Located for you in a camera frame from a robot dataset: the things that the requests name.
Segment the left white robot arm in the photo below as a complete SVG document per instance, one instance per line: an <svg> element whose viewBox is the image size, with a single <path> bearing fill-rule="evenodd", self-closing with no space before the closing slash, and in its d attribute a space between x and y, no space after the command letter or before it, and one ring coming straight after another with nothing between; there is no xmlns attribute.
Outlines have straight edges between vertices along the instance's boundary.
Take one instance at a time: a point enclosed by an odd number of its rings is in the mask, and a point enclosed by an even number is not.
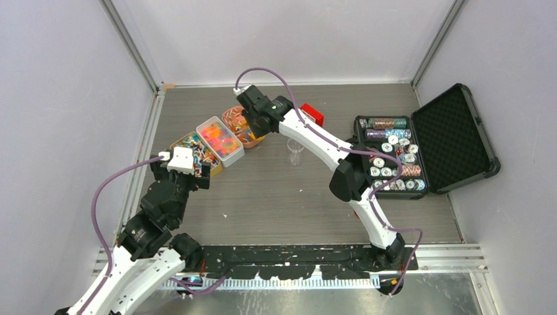
<svg viewBox="0 0 557 315"><path fill-rule="evenodd" d="M155 181L128 220L108 262L86 293L57 314L132 314L176 273L195 271L203 261L200 244L180 227L189 194L210 187L210 165L194 172L189 148L165 150L146 161Z"/></svg>

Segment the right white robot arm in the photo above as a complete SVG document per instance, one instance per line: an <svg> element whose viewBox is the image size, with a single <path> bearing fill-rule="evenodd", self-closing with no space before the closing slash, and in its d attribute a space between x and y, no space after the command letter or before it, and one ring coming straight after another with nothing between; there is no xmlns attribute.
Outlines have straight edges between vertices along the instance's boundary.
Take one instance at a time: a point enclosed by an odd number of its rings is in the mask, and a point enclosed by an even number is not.
<svg viewBox="0 0 557 315"><path fill-rule="evenodd" d="M372 247L372 260L387 270L400 264L405 241L393 229L374 195L365 146L352 146L331 135L283 96L271 100L255 85L235 87L233 92L256 137L279 133L291 138L332 171L329 189L336 198L348 203L363 223Z"/></svg>

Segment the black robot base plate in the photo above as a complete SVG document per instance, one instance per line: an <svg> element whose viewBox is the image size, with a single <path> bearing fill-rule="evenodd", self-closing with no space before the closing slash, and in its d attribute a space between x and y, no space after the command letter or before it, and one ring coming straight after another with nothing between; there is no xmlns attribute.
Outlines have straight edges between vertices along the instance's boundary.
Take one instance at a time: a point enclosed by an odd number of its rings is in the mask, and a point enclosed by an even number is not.
<svg viewBox="0 0 557 315"><path fill-rule="evenodd" d="M317 274L324 280L364 279L383 271L399 275L411 250L405 248L399 263L386 266L369 245L203 245L186 260L183 272L215 280L306 280Z"/></svg>

